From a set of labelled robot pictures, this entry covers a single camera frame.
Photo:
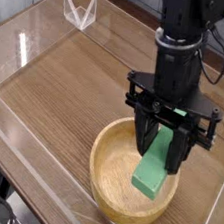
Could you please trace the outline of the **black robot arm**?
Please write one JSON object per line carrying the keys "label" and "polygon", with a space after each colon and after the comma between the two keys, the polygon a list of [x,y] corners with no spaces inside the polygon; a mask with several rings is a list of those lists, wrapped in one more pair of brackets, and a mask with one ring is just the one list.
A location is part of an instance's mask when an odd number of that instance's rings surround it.
{"label": "black robot arm", "polygon": [[162,0],[155,32],[157,54],[152,73],[131,71],[126,104],[134,109],[137,149],[154,143],[159,125],[172,129],[165,169],[180,170],[196,144],[209,150],[222,111],[200,90],[208,34],[219,40],[216,23],[224,19],[224,0]]}

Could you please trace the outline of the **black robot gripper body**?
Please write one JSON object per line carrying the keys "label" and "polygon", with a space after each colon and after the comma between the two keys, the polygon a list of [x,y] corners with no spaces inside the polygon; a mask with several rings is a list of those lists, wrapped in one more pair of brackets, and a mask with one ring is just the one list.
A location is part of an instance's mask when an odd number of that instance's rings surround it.
{"label": "black robot gripper body", "polygon": [[163,28],[155,32],[157,54],[152,73],[131,71],[126,104],[136,105],[154,114],[159,125],[172,131],[186,125],[192,131],[194,145],[210,149],[222,112],[201,92],[200,79],[206,74],[204,50],[207,35],[176,39]]}

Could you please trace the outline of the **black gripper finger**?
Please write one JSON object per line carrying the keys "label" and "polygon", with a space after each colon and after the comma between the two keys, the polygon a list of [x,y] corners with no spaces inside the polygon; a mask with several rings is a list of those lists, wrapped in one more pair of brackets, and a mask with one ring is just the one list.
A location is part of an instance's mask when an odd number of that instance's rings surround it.
{"label": "black gripper finger", "polygon": [[140,105],[136,105],[134,121],[137,150],[143,156],[155,140],[159,123],[152,112],[147,112]]}
{"label": "black gripper finger", "polygon": [[194,143],[192,131],[186,125],[179,126],[174,130],[165,162],[165,168],[169,175],[177,174],[180,164],[187,159]]}

